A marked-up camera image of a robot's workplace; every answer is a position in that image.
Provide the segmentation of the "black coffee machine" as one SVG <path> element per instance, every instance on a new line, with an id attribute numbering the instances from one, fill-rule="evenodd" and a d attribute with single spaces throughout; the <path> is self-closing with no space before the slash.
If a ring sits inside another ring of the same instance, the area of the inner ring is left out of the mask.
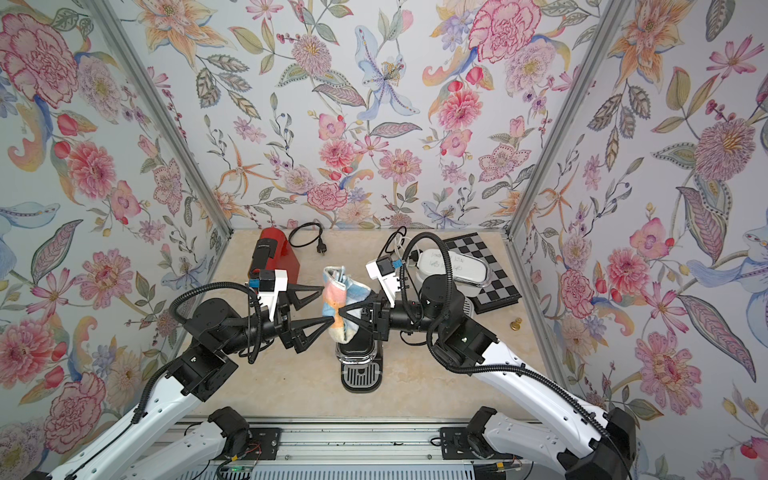
<path id="1" fill-rule="evenodd" d="M 383 381 L 383 347 L 380 340 L 357 335 L 349 343 L 336 344 L 341 365 L 340 380 L 345 390 L 367 394 L 377 390 Z"/>

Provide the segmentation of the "blue striped cloth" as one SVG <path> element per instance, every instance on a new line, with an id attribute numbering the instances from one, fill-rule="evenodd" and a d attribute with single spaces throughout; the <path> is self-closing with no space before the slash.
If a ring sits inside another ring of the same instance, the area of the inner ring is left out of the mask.
<path id="1" fill-rule="evenodd" d="M 342 307 L 365 300 L 371 289 L 347 274 L 343 266 L 327 266 L 323 269 L 323 316 L 332 316 L 333 324 L 328 333 L 337 344 L 348 344 L 356 335 L 359 326 L 345 320 L 339 313 Z"/>

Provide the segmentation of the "white coffee machine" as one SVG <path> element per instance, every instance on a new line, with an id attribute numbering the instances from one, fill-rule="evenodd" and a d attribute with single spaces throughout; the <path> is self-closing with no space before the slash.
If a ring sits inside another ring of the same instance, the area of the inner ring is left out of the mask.
<path id="1" fill-rule="evenodd" d="M 491 280 L 491 269 L 483 260 L 453 251 L 448 252 L 448 257 L 455 282 L 484 287 Z M 422 251 L 416 268 L 426 277 L 444 275 L 446 263 L 442 252 L 436 248 Z"/>

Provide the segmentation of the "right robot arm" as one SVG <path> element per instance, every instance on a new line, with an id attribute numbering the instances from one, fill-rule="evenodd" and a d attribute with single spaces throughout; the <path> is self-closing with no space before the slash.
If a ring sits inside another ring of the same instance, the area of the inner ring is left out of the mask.
<path id="1" fill-rule="evenodd" d="M 435 244 L 443 268 L 427 276 L 419 299 L 411 300 L 407 261 L 425 240 Z M 620 408 L 605 411 L 574 396 L 465 314 L 455 278 L 457 256 L 437 235 L 420 233 L 400 259 L 379 257 L 366 269 L 380 290 L 339 307 L 342 319 L 375 341 L 387 340 L 393 330 L 424 333 L 429 354 L 445 370 L 494 387 L 535 416 L 531 424 L 491 407 L 479 408 L 465 428 L 476 456 L 513 455 L 565 479 L 632 478 L 637 455 L 632 417 Z"/>

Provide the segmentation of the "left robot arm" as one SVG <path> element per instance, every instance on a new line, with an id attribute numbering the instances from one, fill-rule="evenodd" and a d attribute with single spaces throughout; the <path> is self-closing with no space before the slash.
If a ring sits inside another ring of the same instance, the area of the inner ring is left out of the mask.
<path id="1" fill-rule="evenodd" d="M 292 321 L 323 292 L 286 280 L 213 282 L 195 287 L 170 305 L 192 341 L 145 384 L 137 405 L 91 445 L 52 472 L 32 479 L 173 479 L 197 461 L 240 460 L 262 448 L 249 422 L 231 407 L 210 414 L 187 435 L 154 454 L 146 451 L 170 427 L 209 400 L 234 374 L 235 356 L 254 363 L 277 339 L 298 353 L 334 322 L 332 316 Z"/>

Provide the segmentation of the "red coffee machine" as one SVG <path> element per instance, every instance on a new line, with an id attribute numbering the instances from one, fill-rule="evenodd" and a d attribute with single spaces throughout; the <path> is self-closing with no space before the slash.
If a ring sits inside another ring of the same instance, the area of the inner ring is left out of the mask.
<path id="1" fill-rule="evenodd" d="M 288 282 L 298 283 L 300 262 L 280 229 L 270 227 L 261 231 L 251 257 L 248 278 L 255 279 L 263 270 L 285 270 Z"/>

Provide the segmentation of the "black white chessboard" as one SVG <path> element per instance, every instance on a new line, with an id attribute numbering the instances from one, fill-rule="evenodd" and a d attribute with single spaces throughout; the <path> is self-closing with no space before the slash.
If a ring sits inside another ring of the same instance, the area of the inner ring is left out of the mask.
<path id="1" fill-rule="evenodd" d="M 454 280 L 476 314 L 516 305 L 522 298 L 511 276 L 477 232 L 444 240 L 451 253 Z"/>

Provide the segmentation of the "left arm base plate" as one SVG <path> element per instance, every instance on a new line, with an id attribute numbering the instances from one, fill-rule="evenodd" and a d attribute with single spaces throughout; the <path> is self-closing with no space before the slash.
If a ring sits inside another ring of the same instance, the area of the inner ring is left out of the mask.
<path id="1" fill-rule="evenodd" d="M 223 450 L 216 460 L 275 460 L 281 436 L 280 428 L 256 427 L 250 428 L 248 433 L 237 432 L 226 438 Z"/>

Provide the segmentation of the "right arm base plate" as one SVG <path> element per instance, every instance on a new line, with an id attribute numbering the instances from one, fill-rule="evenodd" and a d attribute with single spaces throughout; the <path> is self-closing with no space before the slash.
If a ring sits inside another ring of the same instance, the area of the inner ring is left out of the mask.
<path id="1" fill-rule="evenodd" d="M 443 460 L 519 460 L 516 455 L 493 450 L 479 434 L 470 433 L 466 427 L 442 427 L 438 440 Z"/>

